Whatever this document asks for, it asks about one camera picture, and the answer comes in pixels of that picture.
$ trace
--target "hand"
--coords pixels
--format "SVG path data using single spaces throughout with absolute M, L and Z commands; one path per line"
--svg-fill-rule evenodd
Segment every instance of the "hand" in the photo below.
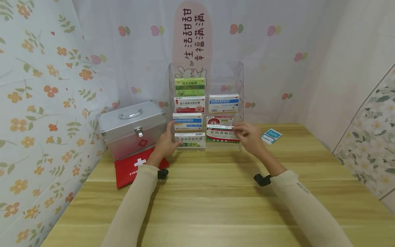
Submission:
M 147 164 L 158 167 L 160 161 L 164 157 L 171 155 L 174 150 L 182 144 L 182 141 L 178 141 L 176 143 L 173 143 L 172 141 L 171 127 L 173 126 L 173 123 L 174 121 L 171 121 L 167 124 L 166 132 L 163 133 L 156 142 L 155 149 L 151 153 Z
M 234 133 L 250 154 L 258 156 L 267 150 L 262 141 L 260 130 L 254 125 L 238 123 L 235 124 L 232 130 L 242 130 L 246 132 L 242 134 L 242 132 L 235 131 Z

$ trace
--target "pink sign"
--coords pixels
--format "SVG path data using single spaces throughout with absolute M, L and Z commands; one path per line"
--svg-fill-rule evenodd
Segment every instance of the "pink sign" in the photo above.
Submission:
M 213 29 L 206 8 L 196 1 L 181 3 L 174 16 L 173 74 L 210 78 L 212 56 Z

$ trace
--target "green medicine box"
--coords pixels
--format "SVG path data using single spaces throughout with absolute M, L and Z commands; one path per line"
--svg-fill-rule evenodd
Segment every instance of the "green medicine box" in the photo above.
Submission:
M 206 80 L 199 78 L 176 78 L 175 93 L 177 97 L 204 96 Z

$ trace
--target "floral fabric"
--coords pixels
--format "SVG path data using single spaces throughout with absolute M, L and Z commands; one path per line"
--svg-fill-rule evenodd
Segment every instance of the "floral fabric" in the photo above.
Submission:
M 0 0 L 0 30 L 0 245 L 39 246 L 105 151 L 107 57 L 71 1 Z
M 395 69 L 368 97 L 334 155 L 378 198 L 395 187 Z

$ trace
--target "blue and white medicine box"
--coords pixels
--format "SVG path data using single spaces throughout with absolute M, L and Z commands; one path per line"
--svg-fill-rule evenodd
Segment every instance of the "blue and white medicine box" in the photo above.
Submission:
M 209 97 L 209 113 L 237 113 L 239 94 L 211 94 Z
M 173 113 L 175 130 L 202 130 L 203 117 L 201 113 Z
M 262 141 L 266 142 L 267 144 L 273 144 L 278 138 L 280 138 L 282 134 L 274 129 L 270 129 L 262 134 Z

